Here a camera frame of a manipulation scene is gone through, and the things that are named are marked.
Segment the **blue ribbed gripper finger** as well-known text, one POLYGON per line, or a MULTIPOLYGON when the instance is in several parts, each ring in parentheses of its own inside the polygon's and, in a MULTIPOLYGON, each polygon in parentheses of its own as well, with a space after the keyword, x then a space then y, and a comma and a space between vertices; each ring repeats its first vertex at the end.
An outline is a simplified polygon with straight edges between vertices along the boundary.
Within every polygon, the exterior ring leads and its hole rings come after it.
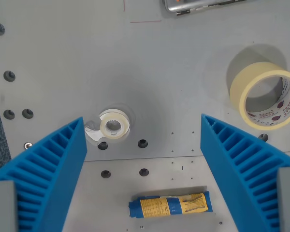
POLYGON ((80 117, 0 168, 0 181, 15 185, 19 231, 62 231, 86 154, 80 117))
POLYGON ((238 231, 278 232, 277 172, 290 156, 205 114, 200 148, 238 231))

